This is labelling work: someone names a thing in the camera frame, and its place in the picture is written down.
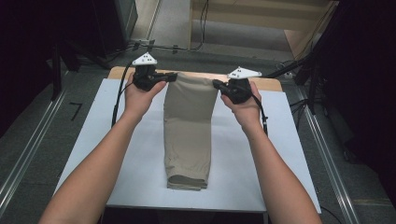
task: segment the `wrist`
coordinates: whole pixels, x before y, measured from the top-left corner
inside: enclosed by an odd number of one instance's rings
[[[244,131],[246,135],[263,132],[262,125],[260,124],[259,121],[246,123],[244,125],[241,125],[241,127],[242,127],[242,131]]]
[[[130,126],[136,126],[140,120],[142,120],[142,117],[136,116],[133,113],[122,113],[119,122],[125,122]]]

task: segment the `black cable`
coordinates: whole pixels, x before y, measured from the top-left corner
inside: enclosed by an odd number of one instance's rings
[[[122,89],[121,93],[123,93],[125,91],[125,89],[127,89],[129,86],[131,86],[132,84],[134,84],[134,81],[129,83],[128,85],[125,85],[124,89]]]
[[[111,56],[111,55],[115,55],[115,56],[113,56],[111,59],[105,61],[105,63],[111,63],[111,62],[113,62],[116,58],[118,58],[118,57],[119,57],[124,51],[126,51],[126,50],[120,50],[120,51],[117,51],[117,52],[108,54],[107,56]],[[95,63],[93,63],[93,62],[84,62],[85,60],[89,60],[89,59],[86,58],[86,57],[78,58],[78,60],[80,60],[81,64],[85,64],[85,65],[92,65],[92,64],[95,64]]]
[[[314,42],[313,39],[314,39],[314,37],[315,37],[315,33],[316,33],[317,29],[319,28],[319,26],[323,23],[324,18],[325,18],[326,15],[330,12],[330,10],[331,10],[332,7],[334,6],[334,4],[335,4],[335,2],[332,3],[332,5],[329,7],[329,9],[326,11],[326,13],[324,13],[323,16],[320,18],[320,20],[319,20],[317,26],[316,26],[315,29],[314,29],[314,32],[313,32],[311,38],[309,38],[309,40],[308,40],[308,42],[306,43],[306,45],[305,45],[303,51],[301,51],[301,52],[295,57],[296,59],[299,58],[301,55],[304,54],[304,52],[305,52],[306,48],[308,47],[308,45],[311,45],[311,52],[312,52],[312,44],[313,44],[313,42]]]
[[[332,215],[335,219],[337,219],[337,221],[342,224],[341,220],[333,213],[331,212],[329,209],[323,207],[322,205],[320,206],[321,209],[325,210],[326,212],[328,212],[330,215]]]
[[[122,74],[122,78],[121,78],[121,81],[120,81],[120,88],[119,88],[119,93],[118,93],[118,95],[117,95],[117,101],[116,101],[116,104],[114,105],[114,110],[113,110],[113,120],[111,120],[111,127],[113,127],[114,126],[114,124],[116,123],[116,120],[117,120],[117,113],[119,112],[119,104],[120,104],[120,98],[121,98],[121,95],[122,95],[122,92],[125,90],[125,88],[124,89],[122,89],[122,85],[123,85],[123,81],[124,81],[124,79],[125,79],[125,76],[126,76],[126,73],[127,73],[127,71],[128,71],[128,68],[131,66],[131,64],[132,64],[132,61],[130,61],[127,65],[126,65],[126,67],[125,67],[125,70],[124,70],[124,72],[123,72],[123,74]]]
[[[171,47],[171,46],[161,46],[161,45],[145,45],[145,44],[139,44],[142,47],[145,48],[153,48],[153,49],[171,49],[171,50],[184,50],[184,51],[197,51],[198,49],[200,49],[202,47],[202,45],[205,43],[205,26],[206,26],[206,17],[207,17],[207,11],[209,9],[209,0],[206,0],[204,7],[202,9],[201,12],[201,19],[200,19],[200,26],[201,26],[201,43],[198,47],[194,48],[194,49],[183,49],[183,48],[178,48],[178,47]],[[113,58],[105,61],[105,63],[111,63],[113,62],[116,58],[118,58],[123,52],[128,51],[130,49],[133,49],[134,45],[127,47],[124,50],[120,50],[111,54],[108,54],[107,56],[111,56],[111,55],[115,55],[113,56]],[[88,60],[88,58],[79,58],[80,60]]]
[[[295,62],[295,60],[287,60],[287,61],[282,62],[282,63],[277,63],[276,64],[276,69],[279,70],[279,69],[285,68],[286,67],[285,63],[294,63],[294,62]]]
[[[307,105],[307,103],[305,103],[305,104],[300,108],[300,110],[299,110],[299,112],[298,112],[297,124],[296,124],[296,130],[297,130],[297,132],[298,132],[298,130],[299,130],[299,127],[300,127],[300,119],[301,119],[301,116],[302,116],[303,113],[304,113],[304,110],[305,110],[306,105]]]
[[[262,76],[262,77],[267,77],[267,78],[279,77],[279,76],[281,76],[281,75],[283,75],[283,74],[285,74],[285,73],[287,73],[287,72],[289,72],[289,71],[291,71],[291,70],[293,70],[295,68],[298,68],[298,67],[304,65],[307,62],[310,62],[311,59],[312,59],[312,55],[308,54],[305,57],[303,57],[302,59],[294,61],[293,63],[288,64],[287,66],[285,66],[284,68],[275,70],[275,72],[273,72],[273,73],[271,73],[269,75],[266,75],[266,76]]]
[[[294,106],[297,105],[296,108],[294,108],[294,109],[291,110],[291,114],[292,114],[293,116],[294,116],[294,114],[297,112],[297,120],[296,120],[296,130],[297,130],[297,132],[298,132],[298,130],[299,130],[299,127],[300,127],[300,120],[301,120],[301,117],[302,117],[302,115],[303,115],[303,113],[304,113],[304,110],[305,110],[305,108],[306,108],[306,106],[307,106],[307,103],[308,103],[308,100],[307,100],[307,99],[303,99],[303,100],[298,101],[298,102],[296,102],[296,103],[290,104],[290,108],[292,108],[292,107],[294,107]]]
[[[262,112],[262,128],[264,129],[265,134],[267,134],[268,136],[268,128],[267,128],[268,117],[265,117],[264,109],[262,108],[262,102],[260,102],[260,100],[254,94],[251,94],[251,96],[253,97],[254,101],[259,106],[260,111]]]

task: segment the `metal rail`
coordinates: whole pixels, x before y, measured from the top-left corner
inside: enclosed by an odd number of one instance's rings
[[[66,72],[66,74],[64,75],[64,88],[62,89],[58,97],[54,101],[51,101],[49,103],[43,117],[35,128],[32,137],[30,138],[22,154],[15,163],[5,183],[0,188],[0,218],[6,212],[6,208],[11,201],[12,196],[17,190],[18,185],[21,183],[23,175],[29,167],[29,164],[32,161],[33,157],[35,156],[41,140],[46,134],[47,129],[51,125],[52,120],[56,115],[56,112],[62,104],[66,91],[70,86],[70,83],[72,82],[74,76],[75,74],[72,72]]]
[[[162,2],[163,2],[163,0],[158,0],[157,6],[155,7],[154,15],[152,16],[152,19],[151,19],[151,22],[150,22],[149,28],[148,28],[148,34],[146,36],[147,40],[151,39],[152,31],[154,29],[154,24],[157,21],[158,13],[160,11],[160,6],[161,6]]]
[[[306,93],[304,87],[297,88],[297,94],[301,100],[306,99]],[[332,188],[334,190],[337,201],[340,204],[341,211],[343,212],[346,223],[358,224],[359,219],[353,207],[353,203],[349,198],[347,188],[341,178],[338,169],[332,160],[332,153],[327,146],[326,140],[320,130],[317,117],[312,115],[309,109],[305,109],[305,116],[308,120],[309,127],[311,128],[312,134],[315,137],[315,141],[318,145],[318,150],[321,158],[323,159],[324,166],[326,168],[327,174],[332,182]]]

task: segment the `folded pants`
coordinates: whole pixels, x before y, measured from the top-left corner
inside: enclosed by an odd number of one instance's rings
[[[163,105],[165,171],[170,189],[205,189],[211,162],[212,80],[177,75]]]

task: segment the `gray floor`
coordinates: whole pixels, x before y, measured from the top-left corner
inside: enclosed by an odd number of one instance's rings
[[[186,43],[185,33],[178,34],[175,38],[162,37],[162,35],[169,37],[170,35],[167,32],[175,32],[167,29],[165,26],[167,22],[161,18],[161,15],[169,16],[169,14],[177,17],[177,14],[172,9],[173,7],[166,5],[174,4],[175,2],[177,1],[162,0],[160,3],[162,7],[160,7],[151,35],[151,37],[155,36],[156,43],[163,41],[161,44],[178,44],[180,46],[182,46],[182,43]],[[191,38],[193,44],[198,42],[200,37],[196,24],[197,21],[194,23],[195,28]],[[180,51],[177,54],[172,54],[170,51],[158,49],[152,52],[156,59],[159,60],[158,68],[161,69],[221,74],[232,71],[236,66],[245,66],[268,74],[276,69],[276,65],[279,62],[292,59],[286,37],[282,35],[282,31],[262,29],[260,32],[262,32],[262,36],[265,36],[263,39],[257,38],[257,36],[253,36],[253,39],[248,39],[248,36],[240,35],[241,31],[244,31],[243,33],[245,34],[249,32],[249,29],[253,28],[247,26],[233,27],[230,24],[209,22],[206,29],[207,38],[205,39],[207,44],[204,45],[201,52]],[[254,28],[254,33],[257,34],[257,32],[257,28]],[[146,34],[135,34],[135,36],[144,38]],[[137,51],[124,52],[112,62],[112,65],[125,65],[144,51],[144,49],[139,49]],[[38,221],[54,191],[58,176],[64,168],[78,137],[79,130],[89,112],[100,82],[107,74],[107,70],[101,69],[96,64],[90,64],[82,66],[75,75],[70,89],[67,91],[58,113],[40,143],[34,159],[21,180],[6,212],[0,217],[0,223],[35,223]],[[296,87],[292,81],[283,77],[280,78],[280,81],[289,102],[298,101]],[[1,185],[5,182],[14,163],[29,141],[35,126],[46,110],[51,95],[50,88],[51,86],[43,90],[19,116],[8,132],[0,138]],[[73,121],[71,118],[75,115],[76,107],[70,105],[70,103],[82,104],[81,110]],[[332,158],[346,184],[360,222],[396,223],[395,209],[380,186],[376,173],[363,164],[351,164],[344,160],[342,146],[329,120],[323,115],[320,105],[317,107],[317,112],[321,130],[332,152]],[[318,191],[320,204],[345,223],[332,183],[318,153],[318,147],[312,131],[304,116],[302,116],[300,123],[299,135],[314,185]],[[160,211],[158,214],[162,223],[208,223],[213,216],[212,213],[177,211]],[[338,223],[326,211],[322,211],[321,217],[324,223]]]

